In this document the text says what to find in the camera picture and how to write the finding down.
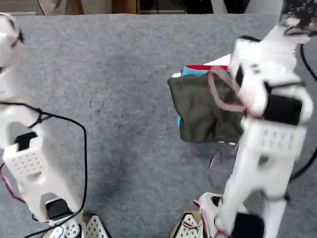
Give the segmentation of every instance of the black cable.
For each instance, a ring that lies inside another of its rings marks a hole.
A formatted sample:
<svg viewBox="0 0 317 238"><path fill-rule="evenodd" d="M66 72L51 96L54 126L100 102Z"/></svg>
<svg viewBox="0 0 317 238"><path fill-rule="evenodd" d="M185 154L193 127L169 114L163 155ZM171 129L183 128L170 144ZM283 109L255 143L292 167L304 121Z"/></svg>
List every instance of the black cable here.
<svg viewBox="0 0 317 238"><path fill-rule="evenodd" d="M57 227L61 227L61 225L65 224L69 220L71 220L74 217L76 217L84 209L84 205L85 205L86 197L87 197L87 185L88 185L87 131L86 131L85 127L82 124L80 124L79 122L77 122L77 121L75 121L73 119L66 118L66 117L59 116L59 115L55 115L55 114L52 114L52 113L43 112L41 109L32 107L32 106L27 105L25 103L0 102L0 104L2 104L2 105L13 105L13 106L24 106L24 107L27 107L27 108L29 108L29 109L31 109L33 111L36 111L36 112L42 114L42 115L46 115L46 116L49 116L49 117L52 117L52 118L57 118L57 119L69 121L69 122L71 122L73 124L76 124L77 126L82 128L83 132L84 132L85 185L84 185L84 195L83 195L83 200L82 200L81 207L79 208L79 210L77 212L75 212L73 215L71 215L69 218L65 219L61 223L56 224L56 225L54 225L52 227L49 227L47 229L44 229L44 230L41 230L41 231L38 231L38 232L34 232L34 233L29 234L29 235L24 237L24 238L30 238L30 237L33 237L33 236L36 236L36 235L40 235L40 234L45 233L45 232L49 232L49 231L51 231L51 230L53 230L53 229L55 229Z"/></svg>
<svg viewBox="0 0 317 238"><path fill-rule="evenodd" d="M312 166L312 164L314 163L316 158L317 158L317 148L315 149L313 155L308 160L308 162L301 169L299 169L296 173L291 175L289 182L291 183L294 180L298 179L300 176L302 176L309 169L309 167Z"/></svg>
<svg viewBox="0 0 317 238"><path fill-rule="evenodd" d="M305 52L304 52L304 44L300 44L299 47L300 47L301 58L302 58L302 61L303 61L304 65L305 65L306 69L311 74L313 79L317 82L316 74L314 73L314 71L312 70L312 68L310 67L310 65L308 64L308 62L306 60L306 56L305 56Z"/></svg>
<svg viewBox="0 0 317 238"><path fill-rule="evenodd" d="M40 7L40 9L41 9L41 12L42 12L43 16L45 16L45 13L44 13L44 11L43 11L43 8L42 8L42 6L41 6L41 4L40 4L40 0L38 0L38 5L39 5L39 7Z"/></svg>
<svg viewBox="0 0 317 238"><path fill-rule="evenodd" d="M312 32L310 34L310 36L315 36L317 35L316 32ZM308 70L308 72L311 74L311 76L313 77L313 79L317 82L317 76L314 73L314 71L312 70L312 68L310 67L310 65L308 64L306 57L305 57L305 52L304 52L304 44L300 44L300 54L301 54L301 58L302 61L306 67L306 69ZM290 179L289 179L289 183L293 182L294 180L298 179L300 176L302 176L315 162L317 158L317 148L315 149L313 155L311 156L311 158L308 160L308 162L301 168L299 169L297 172L295 172L294 174L291 175Z"/></svg>
<svg viewBox="0 0 317 238"><path fill-rule="evenodd" d="M61 236L64 234L64 228L62 226L59 226L59 227L62 229L62 231L61 231L61 234L58 238L61 238Z"/></svg>

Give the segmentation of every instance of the humanoid robot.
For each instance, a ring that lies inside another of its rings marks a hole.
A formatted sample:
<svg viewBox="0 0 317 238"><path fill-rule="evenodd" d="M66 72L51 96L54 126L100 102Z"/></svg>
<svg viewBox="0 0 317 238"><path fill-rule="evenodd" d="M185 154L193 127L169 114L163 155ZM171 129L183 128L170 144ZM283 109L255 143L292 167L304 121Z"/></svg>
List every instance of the humanoid robot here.
<svg viewBox="0 0 317 238"><path fill-rule="evenodd" d="M314 108L304 83L294 72L295 50L315 35L316 19L315 0L285 0L279 23L263 40L242 36L236 41L229 73L208 73L218 106L243 111L245 116L235 166L224 194L205 193L195 201L200 224L188 224L193 219L184 217L184 231L194 228L193 237L277 237L288 199L286 189L301 155L305 123ZM241 105L226 105L219 99L215 78L228 82ZM261 191L265 197L262 216L248 214L243 206L253 191ZM182 229L175 234L182 237Z"/></svg>
<svg viewBox="0 0 317 238"><path fill-rule="evenodd" d="M98 216L84 223L84 202L54 163L54 155L50 153L53 139L45 125L45 120L53 115L42 118L44 112L28 106L30 100L16 81L11 63L23 44L23 34L15 18L0 13L0 148L4 150L1 168L7 166L16 179L21 194L19 200L28 205L32 218L51 226L50 238L108 238ZM9 126L13 122L31 132L12 138ZM45 201L44 195L48 193L55 194L56 198Z"/></svg>

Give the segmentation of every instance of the pink cord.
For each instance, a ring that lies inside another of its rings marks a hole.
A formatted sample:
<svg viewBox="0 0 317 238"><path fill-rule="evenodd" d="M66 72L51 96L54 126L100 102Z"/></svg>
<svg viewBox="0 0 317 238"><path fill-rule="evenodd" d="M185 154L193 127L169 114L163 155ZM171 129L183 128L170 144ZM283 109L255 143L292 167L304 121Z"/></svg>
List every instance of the pink cord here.
<svg viewBox="0 0 317 238"><path fill-rule="evenodd" d="M193 203L200 208L200 203L197 200L194 200ZM209 236L209 230L208 230L208 227L207 227L207 223L206 223L206 220L204 218L204 215L203 215L202 211L200 212L200 214L202 216L203 226L204 226L204 230L206 232L206 235L207 235L207 237L210 237Z"/></svg>
<svg viewBox="0 0 317 238"><path fill-rule="evenodd" d="M197 231L198 231L198 228L202 226L202 224L197 225L197 226L193 226L192 224L189 224L188 222L184 222L184 221L182 221L182 225L183 225L184 227L187 227L187 228L190 229L190 230L191 230L191 229L195 229L195 230L197 230Z"/></svg>
<svg viewBox="0 0 317 238"><path fill-rule="evenodd" d="M19 200L20 202L23 202L23 203L26 203L21 197L15 195L11 185L10 185L10 182L9 180L5 177L5 175L3 174L3 168L5 167L5 164L2 164L0 166L0 176L1 176L1 179L3 180L6 188L8 189L9 193L11 194L11 196L14 198L14 199L17 199Z"/></svg>

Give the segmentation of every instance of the olive green cloth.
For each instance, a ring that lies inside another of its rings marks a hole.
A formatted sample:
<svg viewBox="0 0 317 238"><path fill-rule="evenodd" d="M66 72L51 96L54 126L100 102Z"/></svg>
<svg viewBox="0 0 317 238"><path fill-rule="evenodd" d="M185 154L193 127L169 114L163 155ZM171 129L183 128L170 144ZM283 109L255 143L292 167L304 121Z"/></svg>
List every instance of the olive green cloth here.
<svg viewBox="0 0 317 238"><path fill-rule="evenodd" d="M237 142L242 134L242 113L220 109L210 92L207 75L184 75L170 78L168 85L177 113L181 116L180 138L186 142ZM232 89L215 77L219 97L227 102L237 101Z"/></svg>

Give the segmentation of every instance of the perforated plastic panel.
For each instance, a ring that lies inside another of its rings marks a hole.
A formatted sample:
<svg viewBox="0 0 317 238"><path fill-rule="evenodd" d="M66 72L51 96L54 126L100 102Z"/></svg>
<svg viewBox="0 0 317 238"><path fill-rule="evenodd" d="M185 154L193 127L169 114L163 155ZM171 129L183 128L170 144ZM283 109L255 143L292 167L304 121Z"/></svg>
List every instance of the perforated plastic panel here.
<svg viewBox="0 0 317 238"><path fill-rule="evenodd" d="M98 216L92 216L87 224L85 238L109 238Z"/></svg>
<svg viewBox="0 0 317 238"><path fill-rule="evenodd" d="M197 226L197 222L195 221L193 215L186 215L183 219L184 222L187 222L188 224L192 226ZM175 238L201 238L200 234L202 234L201 229L203 226L200 226L196 229L190 229L188 227L185 227L183 225L180 226L179 230L177 231L177 234Z"/></svg>
<svg viewBox="0 0 317 238"><path fill-rule="evenodd" d="M303 126L291 126L262 120L248 120L246 145L267 155L300 156L306 136Z"/></svg>
<svg viewBox="0 0 317 238"><path fill-rule="evenodd" d="M50 235L50 238L64 238L63 229L61 227L57 227L53 230L52 234Z"/></svg>
<svg viewBox="0 0 317 238"><path fill-rule="evenodd" d="M38 153L24 153L12 161L21 175L31 175L42 170L41 157Z"/></svg>

